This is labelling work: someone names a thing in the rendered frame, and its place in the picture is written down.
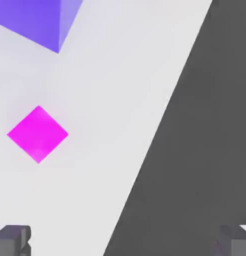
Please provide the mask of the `small magenta cube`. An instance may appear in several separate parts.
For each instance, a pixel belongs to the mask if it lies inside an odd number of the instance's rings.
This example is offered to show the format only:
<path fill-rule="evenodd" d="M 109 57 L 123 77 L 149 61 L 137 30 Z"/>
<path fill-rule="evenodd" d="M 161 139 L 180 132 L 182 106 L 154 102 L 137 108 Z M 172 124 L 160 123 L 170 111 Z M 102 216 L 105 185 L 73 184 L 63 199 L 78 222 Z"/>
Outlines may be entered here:
<path fill-rule="evenodd" d="M 37 106 L 7 136 L 40 163 L 68 136 L 68 132 Z"/>

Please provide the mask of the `large purple box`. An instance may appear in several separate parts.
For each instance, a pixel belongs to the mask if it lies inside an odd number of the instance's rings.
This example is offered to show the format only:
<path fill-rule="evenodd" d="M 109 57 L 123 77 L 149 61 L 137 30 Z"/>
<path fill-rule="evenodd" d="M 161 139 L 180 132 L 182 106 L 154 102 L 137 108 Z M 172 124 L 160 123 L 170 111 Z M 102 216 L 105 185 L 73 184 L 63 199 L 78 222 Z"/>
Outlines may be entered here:
<path fill-rule="evenodd" d="M 0 0 L 0 25 L 58 53 L 83 0 Z"/>

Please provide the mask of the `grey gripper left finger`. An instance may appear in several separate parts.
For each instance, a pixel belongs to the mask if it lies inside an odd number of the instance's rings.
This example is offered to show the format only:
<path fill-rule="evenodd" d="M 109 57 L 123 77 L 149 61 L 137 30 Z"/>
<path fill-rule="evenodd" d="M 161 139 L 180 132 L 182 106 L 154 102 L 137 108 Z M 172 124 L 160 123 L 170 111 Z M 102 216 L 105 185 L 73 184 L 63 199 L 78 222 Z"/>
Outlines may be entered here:
<path fill-rule="evenodd" d="M 29 225 L 6 225 L 0 230 L 0 256 L 31 256 Z"/>

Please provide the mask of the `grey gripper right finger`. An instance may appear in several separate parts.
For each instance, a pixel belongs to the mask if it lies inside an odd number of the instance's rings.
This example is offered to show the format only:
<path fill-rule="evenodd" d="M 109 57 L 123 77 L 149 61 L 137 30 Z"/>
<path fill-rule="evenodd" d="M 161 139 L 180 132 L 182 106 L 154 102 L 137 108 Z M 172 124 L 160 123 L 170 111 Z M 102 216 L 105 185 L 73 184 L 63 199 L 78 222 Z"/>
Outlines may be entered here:
<path fill-rule="evenodd" d="M 214 244 L 214 256 L 246 256 L 246 229 L 221 225 Z"/>

